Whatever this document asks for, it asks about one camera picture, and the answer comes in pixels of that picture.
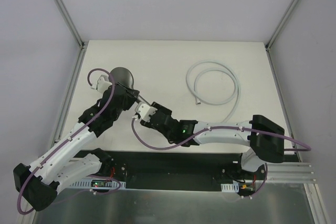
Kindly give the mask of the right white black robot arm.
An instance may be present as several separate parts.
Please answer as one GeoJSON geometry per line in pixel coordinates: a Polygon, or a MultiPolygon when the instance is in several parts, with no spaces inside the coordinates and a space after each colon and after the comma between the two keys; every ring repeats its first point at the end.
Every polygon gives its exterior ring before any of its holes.
{"type": "Polygon", "coordinates": [[[264,163],[284,161],[284,129],[263,115],[253,115],[250,121],[209,123],[197,120],[177,120],[172,111],[157,104],[140,103],[135,109],[140,124],[161,133],[171,145],[189,147],[205,144],[234,144],[248,148],[240,156],[236,173],[250,178],[264,163]]]}

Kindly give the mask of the grey shower head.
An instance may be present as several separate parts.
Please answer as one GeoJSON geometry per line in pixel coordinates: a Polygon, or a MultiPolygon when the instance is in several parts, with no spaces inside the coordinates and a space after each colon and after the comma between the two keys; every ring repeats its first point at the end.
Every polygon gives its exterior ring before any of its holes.
{"type": "MultiPolygon", "coordinates": [[[[114,81],[116,83],[121,83],[131,89],[134,89],[134,77],[131,71],[124,67],[116,67],[110,71],[110,74],[112,75],[114,81]]],[[[137,100],[137,103],[144,102],[146,104],[150,104],[145,98],[143,98],[139,94],[139,98],[137,100]]]]}

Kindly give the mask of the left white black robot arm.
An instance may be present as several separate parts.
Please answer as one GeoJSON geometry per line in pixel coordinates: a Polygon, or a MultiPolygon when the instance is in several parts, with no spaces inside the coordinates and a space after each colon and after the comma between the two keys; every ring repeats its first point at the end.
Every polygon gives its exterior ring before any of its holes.
{"type": "Polygon", "coordinates": [[[102,98],[79,117],[68,137],[30,165],[20,163],[14,168],[15,187],[19,192],[17,209],[20,214],[28,214],[21,209],[22,199],[28,201],[36,211],[41,211],[52,203],[57,196],[57,183],[53,180],[55,172],[85,144],[111,128],[123,111],[133,106],[139,96],[139,91],[133,86],[133,81],[117,81],[109,86],[102,98]]]}

